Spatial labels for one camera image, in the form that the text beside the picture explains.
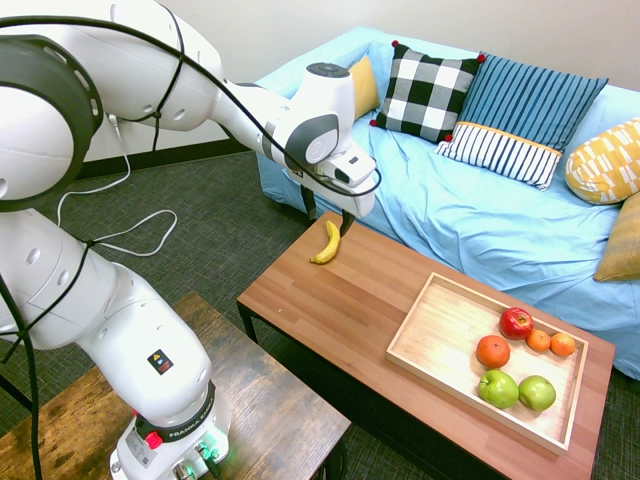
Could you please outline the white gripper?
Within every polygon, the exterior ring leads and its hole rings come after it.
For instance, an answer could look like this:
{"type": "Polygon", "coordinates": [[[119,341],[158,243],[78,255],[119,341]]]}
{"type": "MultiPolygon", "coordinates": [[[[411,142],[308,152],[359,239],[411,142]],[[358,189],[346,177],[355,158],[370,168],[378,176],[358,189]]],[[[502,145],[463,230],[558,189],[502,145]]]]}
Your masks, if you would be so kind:
{"type": "Polygon", "coordinates": [[[306,170],[287,168],[301,185],[301,196],[309,220],[317,216],[315,194],[342,209],[340,235],[345,236],[355,217],[366,216],[375,204],[376,162],[364,152],[346,152],[328,157],[306,170]]]}

